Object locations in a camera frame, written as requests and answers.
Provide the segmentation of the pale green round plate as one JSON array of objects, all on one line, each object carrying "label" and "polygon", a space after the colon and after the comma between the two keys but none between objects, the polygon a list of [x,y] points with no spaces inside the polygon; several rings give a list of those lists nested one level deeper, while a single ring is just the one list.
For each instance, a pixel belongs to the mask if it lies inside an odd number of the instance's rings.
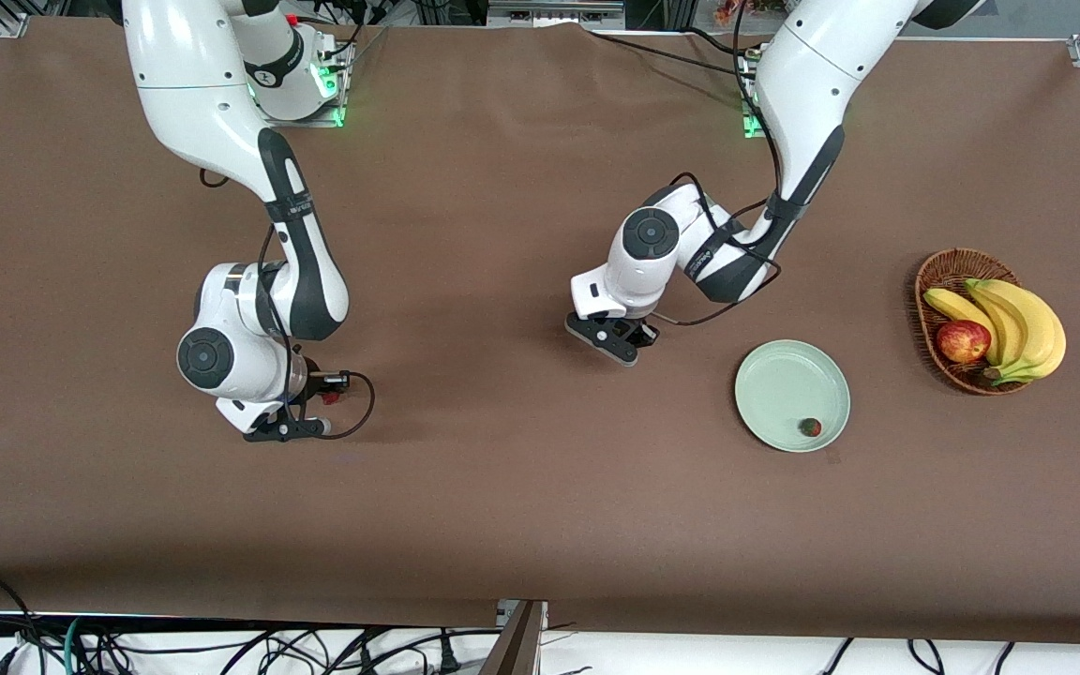
[{"label": "pale green round plate", "polygon": [[[780,453],[816,453],[843,435],[851,392],[841,368],[818,347],[775,340],[756,347],[734,377],[739,418],[767,447]],[[799,423],[816,418],[822,435],[805,437]]]}]

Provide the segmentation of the table cover sheet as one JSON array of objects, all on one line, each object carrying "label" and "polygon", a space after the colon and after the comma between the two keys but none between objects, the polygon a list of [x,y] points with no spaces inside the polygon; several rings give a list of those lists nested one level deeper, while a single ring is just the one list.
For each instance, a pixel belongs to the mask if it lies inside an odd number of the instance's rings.
[{"label": "table cover sheet", "polygon": [[[1080,642],[1080,68],[1055,41],[903,41],[843,154],[729,313],[634,367],[565,330],[567,282],[681,172],[727,210],[771,166],[735,86],[575,26],[393,29],[342,129],[288,129],[352,292],[305,352],[367,373],[339,442],[248,443],[177,372],[216,264],[267,218],[147,124],[123,30],[0,41],[0,579],[37,611],[581,631]],[[1059,318],[1056,372],[951,389],[912,335],[939,249]],[[843,435],[780,453],[739,365],[815,346]]]}]

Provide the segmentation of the woven wicker basket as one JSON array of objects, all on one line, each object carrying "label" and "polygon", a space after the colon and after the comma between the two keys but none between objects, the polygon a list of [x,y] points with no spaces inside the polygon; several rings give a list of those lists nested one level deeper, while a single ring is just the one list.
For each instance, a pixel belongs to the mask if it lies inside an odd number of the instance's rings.
[{"label": "woven wicker basket", "polygon": [[968,293],[966,280],[1001,280],[1023,288],[1025,285],[1008,265],[989,253],[968,247],[939,249],[927,256],[907,284],[907,298],[912,311],[912,335],[922,362],[940,380],[951,389],[970,395],[1008,395],[1028,388],[1028,382],[1003,382],[994,384],[986,376],[991,367],[985,355],[976,362],[957,363],[947,357],[936,341],[939,330],[951,322],[951,318],[927,302],[927,292],[939,288],[961,299],[957,303],[957,321],[978,321],[989,324],[989,320],[978,316],[982,308]]}]

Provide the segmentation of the yellow banana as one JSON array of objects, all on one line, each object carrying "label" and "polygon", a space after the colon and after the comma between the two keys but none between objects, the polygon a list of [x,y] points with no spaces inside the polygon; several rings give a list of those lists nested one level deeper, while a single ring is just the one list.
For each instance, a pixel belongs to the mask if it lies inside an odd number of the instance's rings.
[{"label": "yellow banana", "polygon": [[995,357],[991,359],[991,363],[996,367],[1011,367],[1023,354],[1026,342],[1025,326],[1012,315],[1007,305],[994,299],[985,291],[978,291],[978,282],[981,281],[976,278],[966,278],[964,286],[974,299],[974,303],[977,303],[995,326]]},{"label": "yellow banana", "polygon": [[1066,355],[1067,341],[1059,318],[1052,308],[1034,294],[1004,280],[981,280],[978,291],[1007,305],[1012,315],[1025,326],[1026,342],[1020,360],[1011,367],[990,367],[985,379],[994,387],[1028,383],[1045,379],[1056,372]]},{"label": "yellow banana", "polygon": [[930,288],[930,291],[924,292],[922,298],[924,298],[924,303],[941,313],[947,321],[972,320],[985,325],[993,333],[993,346],[990,352],[983,360],[987,364],[991,364],[991,359],[995,357],[995,326],[977,305],[969,302],[966,296],[947,291],[947,288]]}]

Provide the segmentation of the red apple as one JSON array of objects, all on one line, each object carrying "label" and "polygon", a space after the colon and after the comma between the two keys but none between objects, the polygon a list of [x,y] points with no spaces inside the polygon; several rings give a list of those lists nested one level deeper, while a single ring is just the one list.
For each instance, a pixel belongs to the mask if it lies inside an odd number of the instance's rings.
[{"label": "red apple", "polygon": [[990,352],[993,333],[976,321],[947,321],[939,326],[934,342],[939,354],[947,362],[971,364]]}]

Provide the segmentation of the silver metal device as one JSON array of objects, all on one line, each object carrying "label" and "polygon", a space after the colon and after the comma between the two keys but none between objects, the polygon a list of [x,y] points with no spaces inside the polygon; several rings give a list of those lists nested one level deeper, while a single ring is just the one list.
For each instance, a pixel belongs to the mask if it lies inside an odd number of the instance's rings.
[{"label": "silver metal device", "polygon": [[487,27],[545,27],[562,23],[589,30],[625,30],[624,0],[487,0]]}]

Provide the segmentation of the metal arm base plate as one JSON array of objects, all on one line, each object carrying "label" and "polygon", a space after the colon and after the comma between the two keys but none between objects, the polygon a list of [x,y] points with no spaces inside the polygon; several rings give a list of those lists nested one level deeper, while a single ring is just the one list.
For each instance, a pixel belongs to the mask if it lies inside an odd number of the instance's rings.
[{"label": "metal arm base plate", "polygon": [[299,63],[276,81],[269,71],[248,78],[249,94],[271,127],[342,127],[354,44],[338,46],[334,36],[296,27],[303,42]]},{"label": "metal arm base plate", "polygon": [[764,138],[761,120],[758,119],[758,93],[756,93],[756,65],[761,59],[759,50],[745,50],[738,57],[739,73],[744,95],[742,95],[742,120],[744,120],[744,136],[746,138]]}]

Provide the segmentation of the aluminium profile post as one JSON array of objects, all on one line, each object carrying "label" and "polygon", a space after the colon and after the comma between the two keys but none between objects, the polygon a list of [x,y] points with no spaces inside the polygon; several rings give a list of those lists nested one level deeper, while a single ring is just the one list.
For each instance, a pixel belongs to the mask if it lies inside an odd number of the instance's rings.
[{"label": "aluminium profile post", "polygon": [[499,600],[496,624],[502,631],[477,675],[539,675],[540,639],[548,629],[548,602]]}]

